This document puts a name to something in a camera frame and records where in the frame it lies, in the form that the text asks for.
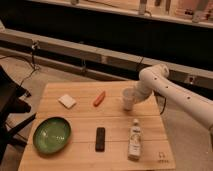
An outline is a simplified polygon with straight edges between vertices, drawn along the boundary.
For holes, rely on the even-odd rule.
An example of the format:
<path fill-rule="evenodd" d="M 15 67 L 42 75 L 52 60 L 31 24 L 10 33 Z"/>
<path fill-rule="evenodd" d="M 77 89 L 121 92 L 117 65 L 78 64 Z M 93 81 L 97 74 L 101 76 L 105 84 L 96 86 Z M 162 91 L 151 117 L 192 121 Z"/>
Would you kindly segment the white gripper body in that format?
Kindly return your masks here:
<path fill-rule="evenodd" d="M 147 100 L 152 94 L 152 89 L 145 84 L 137 82 L 133 87 L 133 96 L 136 102 Z"/>

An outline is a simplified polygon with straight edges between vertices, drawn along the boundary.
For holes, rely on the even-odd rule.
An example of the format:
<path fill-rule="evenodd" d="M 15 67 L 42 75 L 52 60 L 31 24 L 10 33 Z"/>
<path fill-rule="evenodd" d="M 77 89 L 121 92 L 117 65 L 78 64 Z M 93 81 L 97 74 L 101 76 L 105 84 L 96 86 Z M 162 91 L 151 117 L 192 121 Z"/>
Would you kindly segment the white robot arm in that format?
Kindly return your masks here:
<path fill-rule="evenodd" d="M 169 69 L 165 64 L 142 69 L 133 88 L 136 102 L 146 100 L 153 91 L 158 92 L 213 133 L 213 101 L 172 83 L 168 76 Z"/>

